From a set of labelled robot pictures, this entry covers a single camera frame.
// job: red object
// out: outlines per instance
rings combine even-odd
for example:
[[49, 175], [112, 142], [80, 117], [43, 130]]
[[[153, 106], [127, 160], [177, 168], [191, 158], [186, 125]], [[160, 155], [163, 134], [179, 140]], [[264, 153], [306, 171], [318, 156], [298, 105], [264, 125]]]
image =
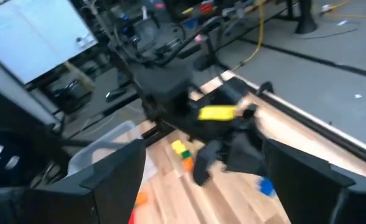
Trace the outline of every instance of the red object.
[[204, 14], [204, 13], [212, 11], [213, 8], [214, 7], [212, 6], [211, 3], [205, 3], [205, 4], [201, 5], [200, 12]]
[[157, 4], [156, 4], [156, 8], [158, 8], [158, 9], [163, 9], [163, 8], [165, 8], [165, 5], [164, 5], [164, 4], [162, 4], [162, 3], [157, 3]]
[[132, 210], [131, 218], [129, 219], [129, 224], [134, 224], [134, 209]]

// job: white cable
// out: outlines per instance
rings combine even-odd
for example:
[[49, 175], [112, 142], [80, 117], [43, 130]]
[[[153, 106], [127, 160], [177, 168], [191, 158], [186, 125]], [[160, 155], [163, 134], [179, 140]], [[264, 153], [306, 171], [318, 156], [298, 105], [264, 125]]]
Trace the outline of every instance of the white cable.
[[136, 108], [134, 108], [134, 107], [132, 107], [130, 105], [126, 105], [126, 107], [129, 108], [129, 109], [131, 109], [131, 110], [133, 110], [133, 111], [135, 111], [135, 112], [138, 112], [138, 113], [141, 113], [141, 114], [143, 113], [142, 110], [136, 109]]
[[106, 126], [108, 123], [110, 123], [115, 118], [115, 113], [116, 113], [116, 111], [113, 113], [113, 116], [107, 122], [105, 122], [104, 124], [102, 124], [100, 127], [94, 129], [93, 131], [91, 131], [89, 133], [86, 133], [86, 134], [81, 135], [81, 137], [84, 137], [84, 136], [88, 136], [90, 134], [93, 134], [93, 133], [97, 132], [98, 130], [100, 130], [102, 127]]
[[81, 133], [83, 131], [83, 129], [86, 127], [86, 125], [88, 124], [88, 122], [91, 120], [92, 118], [89, 118], [85, 121], [85, 123], [82, 125], [82, 128], [79, 130], [79, 133]]

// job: desk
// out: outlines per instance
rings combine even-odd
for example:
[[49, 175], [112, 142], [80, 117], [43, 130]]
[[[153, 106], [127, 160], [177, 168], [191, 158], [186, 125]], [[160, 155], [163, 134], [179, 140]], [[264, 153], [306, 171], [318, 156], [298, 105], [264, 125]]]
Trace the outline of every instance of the desk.
[[[236, 75], [232, 72], [225, 72], [222, 76], [227, 80]], [[220, 81], [215, 78], [204, 84], [202, 89], [204, 92], [210, 92], [220, 84]], [[200, 96], [192, 94], [191, 97], [195, 100]], [[261, 99], [254, 96], [248, 96], [245, 99], [259, 105], [256, 116], [261, 130], [269, 138], [366, 176], [366, 162]], [[153, 126], [150, 122], [145, 121], [138, 128], [143, 133]], [[135, 209], [137, 224], [289, 223], [278, 198], [267, 197], [257, 190], [258, 176], [223, 173], [223, 165], [217, 162], [210, 169], [212, 180], [203, 187], [193, 183], [191, 176], [184, 172], [181, 159], [171, 148], [171, 142], [177, 139], [180, 139], [193, 154], [202, 146], [201, 142], [188, 142], [184, 133], [174, 131], [148, 148], [148, 154], [158, 172], [142, 184], [142, 189], [149, 195], [149, 201]]]

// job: plastic container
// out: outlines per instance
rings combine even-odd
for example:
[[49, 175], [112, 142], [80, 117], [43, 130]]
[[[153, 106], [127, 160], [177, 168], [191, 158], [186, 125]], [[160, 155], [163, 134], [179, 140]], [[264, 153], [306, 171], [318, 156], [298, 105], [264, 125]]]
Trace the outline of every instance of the plastic container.
[[[89, 146], [76, 153], [68, 163], [68, 176], [94, 164], [111, 153], [121, 149], [135, 139], [141, 139], [139, 130], [133, 121], [121, 123]], [[105, 148], [107, 143], [118, 143], [113, 149]]]

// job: yellow block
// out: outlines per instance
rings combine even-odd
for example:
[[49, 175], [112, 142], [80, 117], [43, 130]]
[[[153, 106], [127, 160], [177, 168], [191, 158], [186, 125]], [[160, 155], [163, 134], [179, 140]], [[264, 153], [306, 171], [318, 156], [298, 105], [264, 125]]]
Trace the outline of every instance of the yellow block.
[[236, 108], [232, 105], [205, 106], [200, 109], [198, 120], [230, 121], [236, 117]]
[[173, 151], [175, 151], [178, 155], [181, 155], [184, 151], [186, 151], [185, 145], [180, 141], [174, 141], [172, 143]]
[[183, 11], [183, 12], [182, 12], [182, 14], [183, 14], [183, 15], [185, 15], [185, 14], [187, 14], [187, 13], [192, 12], [193, 10], [194, 10], [194, 8], [193, 8], [193, 7], [190, 7], [190, 8], [188, 8], [188, 9], [186, 9], [185, 11]]

